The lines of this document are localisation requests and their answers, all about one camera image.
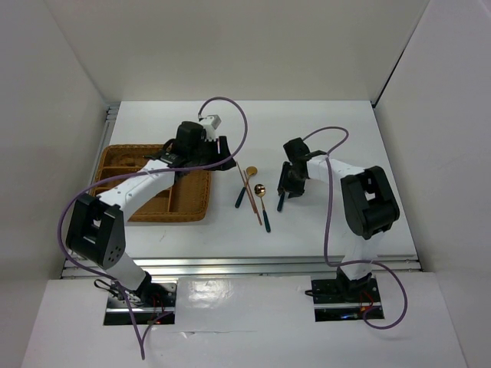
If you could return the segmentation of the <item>gold spoon green handle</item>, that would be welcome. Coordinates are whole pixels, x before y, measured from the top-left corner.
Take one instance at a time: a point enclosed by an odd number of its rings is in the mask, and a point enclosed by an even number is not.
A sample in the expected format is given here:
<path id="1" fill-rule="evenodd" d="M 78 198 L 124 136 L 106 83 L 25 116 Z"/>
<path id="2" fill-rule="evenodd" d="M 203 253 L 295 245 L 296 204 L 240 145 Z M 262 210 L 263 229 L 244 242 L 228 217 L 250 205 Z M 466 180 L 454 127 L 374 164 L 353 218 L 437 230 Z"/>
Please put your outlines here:
<path id="1" fill-rule="evenodd" d="M 283 192 L 283 193 L 282 193 L 282 194 L 279 196 L 279 199 L 278 199 L 278 205 L 277 205 L 277 208 L 276 208 L 276 210 L 277 210 L 278 212 L 282 212 L 284 202 L 285 202 L 285 192 Z"/>
<path id="2" fill-rule="evenodd" d="M 252 176 L 255 176 L 257 173 L 258 173 L 258 169 L 255 166 L 249 166 L 246 170 L 241 170 L 239 167 L 239 174 L 240 174 L 241 179 L 242 179 L 243 187 L 242 187 L 241 192 L 239 193 L 239 196 L 237 197 L 237 200 L 235 202 L 235 208 L 236 209 L 240 207 L 244 195 L 247 194 L 247 196 L 249 197 L 249 201 L 250 201 L 253 212 L 257 213 L 257 209 L 255 207 L 254 201 L 253 201 L 252 196 L 249 192 L 249 180 Z"/>
<path id="3" fill-rule="evenodd" d="M 272 229 L 271 229 L 271 225 L 270 225 L 270 222 L 269 222 L 268 213 L 267 213 L 267 210 L 266 210 L 266 207 L 265 207 L 265 203 L 264 203 L 264 197 L 265 197 L 265 194 L 266 194 L 266 188 L 265 188 L 265 186 L 263 184 L 256 184 L 255 187 L 254 187 L 254 193 L 255 193 L 256 196 L 259 197 L 260 202 L 261 202 L 265 230 L 268 233 L 270 233 Z"/>

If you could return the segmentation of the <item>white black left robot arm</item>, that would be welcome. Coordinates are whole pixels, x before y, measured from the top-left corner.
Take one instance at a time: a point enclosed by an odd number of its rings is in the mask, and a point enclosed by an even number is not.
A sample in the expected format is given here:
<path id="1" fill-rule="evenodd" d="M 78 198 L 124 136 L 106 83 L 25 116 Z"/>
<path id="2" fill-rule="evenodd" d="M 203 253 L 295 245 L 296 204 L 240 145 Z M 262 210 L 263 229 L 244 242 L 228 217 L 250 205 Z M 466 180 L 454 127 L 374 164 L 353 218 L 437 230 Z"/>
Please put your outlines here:
<path id="1" fill-rule="evenodd" d="M 226 137 L 216 135 L 220 122 L 216 115 L 197 123 L 182 122 L 176 137 L 150 155 L 140 171 L 97 196 L 83 194 L 74 204 L 67 247 L 118 281 L 135 306 L 163 303 L 167 292 L 126 253 L 125 225 L 137 210 L 187 174 L 235 166 Z"/>

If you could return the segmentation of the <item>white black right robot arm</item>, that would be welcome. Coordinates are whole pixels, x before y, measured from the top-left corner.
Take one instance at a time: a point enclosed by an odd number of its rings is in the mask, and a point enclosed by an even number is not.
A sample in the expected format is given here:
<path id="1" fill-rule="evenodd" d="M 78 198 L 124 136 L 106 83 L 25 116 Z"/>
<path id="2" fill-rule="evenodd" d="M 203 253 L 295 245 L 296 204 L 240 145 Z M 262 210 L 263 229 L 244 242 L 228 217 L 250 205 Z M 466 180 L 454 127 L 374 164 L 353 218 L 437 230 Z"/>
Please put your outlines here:
<path id="1" fill-rule="evenodd" d="M 381 234 L 400 218 L 386 173 L 379 166 L 362 168 L 330 158 L 324 151 L 311 151 L 300 137 L 289 140 L 283 149 L 288 160 L 278 181 L 279 212 L 285 199 L 304 194 L 309 179 L 327 183 L 331 191 L 341 190 L 344 218 L 357 237 L 346 248 L 343 265 L 337 267 L 334 290 L 340 299 L 353 300 L 369 284 L 370 263 Z"/>

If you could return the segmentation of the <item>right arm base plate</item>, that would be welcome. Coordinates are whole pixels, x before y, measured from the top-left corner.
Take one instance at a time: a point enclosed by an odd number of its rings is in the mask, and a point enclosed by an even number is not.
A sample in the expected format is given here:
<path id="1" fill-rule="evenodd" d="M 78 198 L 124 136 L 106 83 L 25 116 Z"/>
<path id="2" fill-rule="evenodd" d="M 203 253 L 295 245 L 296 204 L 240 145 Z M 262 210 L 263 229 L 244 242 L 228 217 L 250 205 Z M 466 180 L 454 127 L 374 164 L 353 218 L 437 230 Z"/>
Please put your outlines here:
<path id="1" fill-rule="evenodd" d="M 384 311 L 377 281 L 371 278 L 360 291 L 342 294 L 335 279 L 312 280 L 304 294 L 313 300 L 315 321 L 383 320 Z"/>

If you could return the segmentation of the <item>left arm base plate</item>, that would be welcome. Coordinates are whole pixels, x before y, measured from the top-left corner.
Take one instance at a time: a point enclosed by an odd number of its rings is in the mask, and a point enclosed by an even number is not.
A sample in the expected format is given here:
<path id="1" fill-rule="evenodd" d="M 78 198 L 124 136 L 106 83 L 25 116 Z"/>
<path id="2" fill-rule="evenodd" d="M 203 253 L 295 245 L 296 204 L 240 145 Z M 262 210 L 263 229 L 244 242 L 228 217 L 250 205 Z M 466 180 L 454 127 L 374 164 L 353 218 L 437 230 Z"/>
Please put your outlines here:
<path id="1" fill-rule="evenodd" d="M 129 326 L 132 324 L 128 304 L 133 311 L 133 317 L 137 325 L 146 326 L 152 323 L 160 325 L 175 324 L 176 319 L 176 282 L 163 285 L 163 291 L 153 293 L 149 299 L 141 298 L 126 291 L 129 303 L 126 302 L 122 292 L 114 283 L 97 279 L 94 282 L 96 288 L 108 293 L 104 314 L 104 326 Z"/>

